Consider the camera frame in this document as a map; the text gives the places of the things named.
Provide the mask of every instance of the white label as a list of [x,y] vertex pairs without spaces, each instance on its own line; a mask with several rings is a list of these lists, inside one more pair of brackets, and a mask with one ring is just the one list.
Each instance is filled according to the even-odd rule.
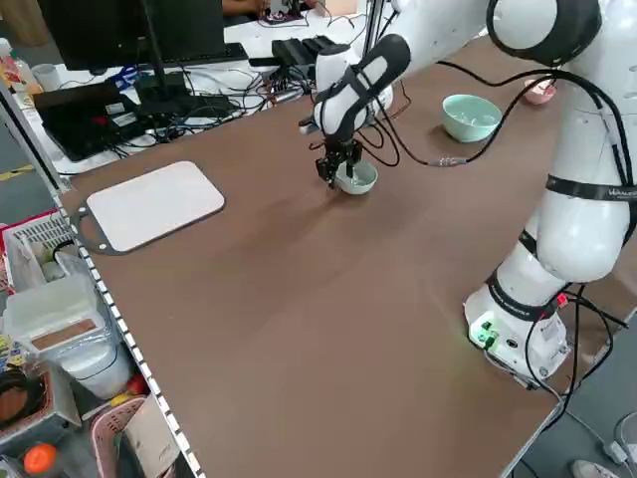
[[106,112],[109,115],[119,115],[124,113],[126,108],[123,107],[123,103],[113,103],[112,105],[106,105]]
[[544,337],[545,341],[549,342],[557,335],[557,332],[559,332],[557,322],[555,320],[551,320],[546,327],[541,329],[541,336]]
[[132,122],[136,122],[137,117],[135,113],[127,113],[125,115],[121,115],[120,117],[116,117],[112,119],[112,122],[117,124],[119,127],[126,126],[127,124],[131,124]]

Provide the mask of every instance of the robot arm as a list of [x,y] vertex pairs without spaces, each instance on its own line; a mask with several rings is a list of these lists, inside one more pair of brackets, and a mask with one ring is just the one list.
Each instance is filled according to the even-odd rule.
[[[506,54],[547,67],[568,64],[572,74],[604,92],[620,116],[617,125],[621,117],[628,120],[622,142],[634,142],[635,22],[634,0],[411,0],[359,63],[347,48],[317,60],[314,121],[326,152],[317,161],[318,173],[330,184],[346,161],[353,174],[361,155],[354,134],[374,114],[370,106],[378,95],[451,55],[485,25]],[[619,174],[615,124],[609,125],[606,113],[579,89],[564,88],[564,96],[561,131],[540,205],[512,253],[465,302],[470,340],[531,382],[553,374],[569,353],[566,329],[553,306],[558,293],[571,283],[607,275],[626,232],[637,223],[632,196],[614,201],[577,190],[584,185],[619,194],[622,185],[631,188],[633,181]],[[622,149],[627,169],[628,144]],[[558,190],[554,181],[574,186]],[[634,187],[630,191],[626,194],[637,195]]]
[[[366,108],[383,90],[400,78],[417,72],[456,52],[485,26],[490,0],[412,0],[369,54],[342,75],[330,71],[336,82],[318,88],[314,120],[326,143],[353,138],[366,119]],[[351,55],[347,49],[327,52]],[[317,78],[325,76],[319,69]],[[334,61],[325,62],[333,70]]]

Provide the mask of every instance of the paper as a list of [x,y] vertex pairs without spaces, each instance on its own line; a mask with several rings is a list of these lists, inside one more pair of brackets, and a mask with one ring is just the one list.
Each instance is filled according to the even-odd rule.
[[162,475],[179,456],[179,447],[154,396],[146,399],[124,433],[147,478]]

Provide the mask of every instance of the shoe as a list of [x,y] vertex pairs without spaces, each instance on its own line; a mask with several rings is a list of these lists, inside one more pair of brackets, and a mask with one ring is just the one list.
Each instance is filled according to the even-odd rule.
[[619,478],[603,466],[584,460],[573,461],[570,472],[575,478]]

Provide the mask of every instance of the desk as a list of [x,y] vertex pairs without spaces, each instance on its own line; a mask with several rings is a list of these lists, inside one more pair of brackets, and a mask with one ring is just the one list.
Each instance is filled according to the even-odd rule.
[[[493,78],[528,67],[488,40],[454,61]],[[445,96],[504,107],[519,87],[489,90],[434,66],[407,82],[414,104],[396,126],[424,157],[466,154],[474,146],[439,128]],[[183,159],[227,198],[222,213],[126,256],[92,255],[186,456],[224,478],[498,476],[554,401],[486,363],[466,338],[462,302],[543,191],[559,103],[516,109],[470,166],[379,166],[363,197],[317,178],[316,138],[297,133],[309,110],[294,102],[153,148],[74,178],[61,198],[75,211],[97,190]],[[285,144],[269,141],[274,129]],[[635,304],[614,277],[591,297],[620,316]],[[601,327],[582,322],[595,352]]]
[[[387,4],[387,10],[391,11],[391,6]],[[285,40],[289,38],[310,38],[316,35],[327,35],[335,42],[349,43],[358,34],[364,31],[366,16],[354,16],[350,25],[347,20],[339,19],[331,25],[328,24],[329,19],[319,15],[314,10],[304,12],[307,15],[308,26],[305,21],[297,21],[282,26],[268,27],[267,24],[259,22],[251,22],[235,27],[229,27],[224,30],[226,43],[239,42],[243,44],[250,58],[270,57],[272,56],[272,41]],[[357,40],[352,44],[352,48],[360,54],[364,42],[364,34],[359,35]],[[74,82],[68,84],[68,87],[76,87],[78,84],[91,82],[91,84],[99,83],[112,75],[118,73],[120,68],[111,68],[105,75],[100,77],[92,76],[89,72],[69,72],[64,65],[58,66],[60,77],[63,84],[66,82]],[[193,72],[191,79],[195,90],[209,93],[231,93],[231,88],[236,90],[245,89],[251,82],[252,78],[259,75],[263,70],[252,69],[247,61],[232,62],[220,65],[207,65],[188,67]],[[128,89],[124,92],[134,102],[139,103],[137,94],[134,89]],[[250,99],[246,101],[247,106],[251,107]],[[70,161],[65,154],[55,145],[49,138],[42,127],[42,120],[38,113],[33,109],[24,110],[25,116],[36,134],[38,140],[42,143],[44,150],[51,157],[53,165],[60,173],[78,174],[95,169],[96,167],[110,164],[119,159],[119,157],[111,151],[91,156],[80,162]],[[149,137],[141,137],[134,140],[135,144],[150,145],[154,141]],[[130,154],[139,152],[138,148],[123,146],[122,149]]]

